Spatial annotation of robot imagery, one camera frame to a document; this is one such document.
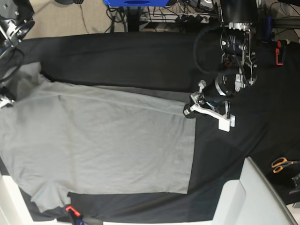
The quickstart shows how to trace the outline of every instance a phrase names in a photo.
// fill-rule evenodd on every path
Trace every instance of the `blue box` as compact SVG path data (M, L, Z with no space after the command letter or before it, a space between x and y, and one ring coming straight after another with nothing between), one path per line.
M166 6L168 0L105 0L104 3L111 7L130 6Z

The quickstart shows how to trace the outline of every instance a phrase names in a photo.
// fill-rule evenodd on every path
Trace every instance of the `scissors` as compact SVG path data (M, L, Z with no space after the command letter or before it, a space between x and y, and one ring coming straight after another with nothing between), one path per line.
M280 171L282 171L284 168L293 165L293 164L298 164L300 163L300 160L297 161L289 161L287 160L285 157L281 157L276 159L272 164L272 168L273 168L273 173L278 173Z

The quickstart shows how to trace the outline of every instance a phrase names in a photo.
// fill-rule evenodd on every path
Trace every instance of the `black tablecloth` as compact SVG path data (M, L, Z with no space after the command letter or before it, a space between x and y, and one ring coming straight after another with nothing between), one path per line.
M219 34L200 44L200 58L208 68L221 60ZM202 75L193 63L194 34L120 33L27 40L20 48L25 63L41 61L51 80L86 85L131 86L192 92L197 83L214 78ZM231 102L236 127L218 129L212 117L196 121L195 154L187 195L157 193L134 195L78 195L72 205L83 215L109 222L172 223L211 220L228 180L238 179L244 158L251 155L286 203L291 177L300 167L271 174L270 163L279 156L300 159L300 45L289 44L283 66L275 65L275 45L253 43L258 57L257 82ZM65 216L63 209L40 214L23 193L34 220Z

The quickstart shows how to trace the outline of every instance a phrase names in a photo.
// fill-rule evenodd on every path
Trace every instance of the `gray t-shirt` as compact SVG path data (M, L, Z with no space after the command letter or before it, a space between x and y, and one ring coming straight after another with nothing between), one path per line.
M39 74L18 89L0 110L0 156L41 212L70 204L68 192L187 193L195 120L183 102Z

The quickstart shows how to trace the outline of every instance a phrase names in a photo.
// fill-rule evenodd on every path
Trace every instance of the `red clamp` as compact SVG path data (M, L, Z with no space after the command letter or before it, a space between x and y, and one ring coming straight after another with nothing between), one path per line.
M275 50L275 55L276 55L276 65L283 65L285 61L285 55L286 55L286 46L287 46L287 41L286 40L279 40L277 41L277 46Z
M80 217L80 213L77 210L75 210L72 206L66 207L67 212L69 212L70 210L74 212L75 216Z

